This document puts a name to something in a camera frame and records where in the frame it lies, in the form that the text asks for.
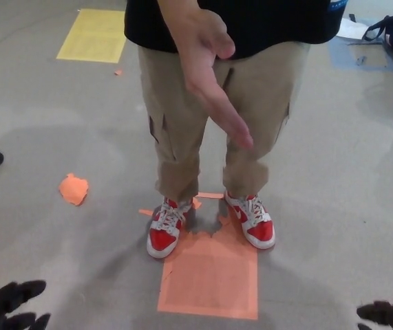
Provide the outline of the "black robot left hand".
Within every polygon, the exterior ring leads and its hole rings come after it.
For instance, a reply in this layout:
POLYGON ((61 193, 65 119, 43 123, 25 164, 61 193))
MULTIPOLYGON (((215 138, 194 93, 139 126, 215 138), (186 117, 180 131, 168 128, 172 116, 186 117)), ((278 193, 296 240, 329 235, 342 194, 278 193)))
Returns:
POLYGON ((32 298, 42 294, 47 283, 31 280, 24 283, 11 282, 0 288, 0 329, 46 329, 50 313, 37 318, 34 312, 19 313, 8 317, 32 298))

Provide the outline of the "person's bare right hand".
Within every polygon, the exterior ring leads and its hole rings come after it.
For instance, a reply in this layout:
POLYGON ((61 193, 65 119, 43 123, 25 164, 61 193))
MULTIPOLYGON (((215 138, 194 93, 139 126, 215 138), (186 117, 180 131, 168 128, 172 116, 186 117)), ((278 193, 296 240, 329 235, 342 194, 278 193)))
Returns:
POLYGON ((232 141, 251 148, 248 127, 217 83, 213 69, 215 59, 228 59, 235 52, 223 20, 197 1, 159 1, 158 5, 176 44, 187 89, 232 141))

